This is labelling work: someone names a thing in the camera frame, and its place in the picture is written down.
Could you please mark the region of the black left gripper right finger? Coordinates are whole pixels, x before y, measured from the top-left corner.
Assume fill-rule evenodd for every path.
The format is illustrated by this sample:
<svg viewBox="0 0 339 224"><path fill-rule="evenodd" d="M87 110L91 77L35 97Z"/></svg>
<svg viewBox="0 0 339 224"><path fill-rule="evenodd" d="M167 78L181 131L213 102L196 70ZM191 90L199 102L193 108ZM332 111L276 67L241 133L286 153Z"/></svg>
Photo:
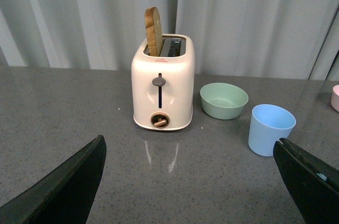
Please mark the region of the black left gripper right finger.
<svg viewBox="0 0 339 224"><path fill-rule="evenodd" d="M273 157L305 223L338 223L338 170L286 138Z"/></svg>

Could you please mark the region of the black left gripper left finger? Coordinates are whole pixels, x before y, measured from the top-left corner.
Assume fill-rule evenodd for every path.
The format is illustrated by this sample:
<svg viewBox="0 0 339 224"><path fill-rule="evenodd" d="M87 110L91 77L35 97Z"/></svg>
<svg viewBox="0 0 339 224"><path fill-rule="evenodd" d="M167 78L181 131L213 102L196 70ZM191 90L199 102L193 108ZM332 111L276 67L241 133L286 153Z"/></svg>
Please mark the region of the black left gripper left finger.
<svg viewBox="0 0 339 224"><path fill-rule="evenodd" d="M1 207L1 223L86 223L102 179L102 135Z"/></svg>

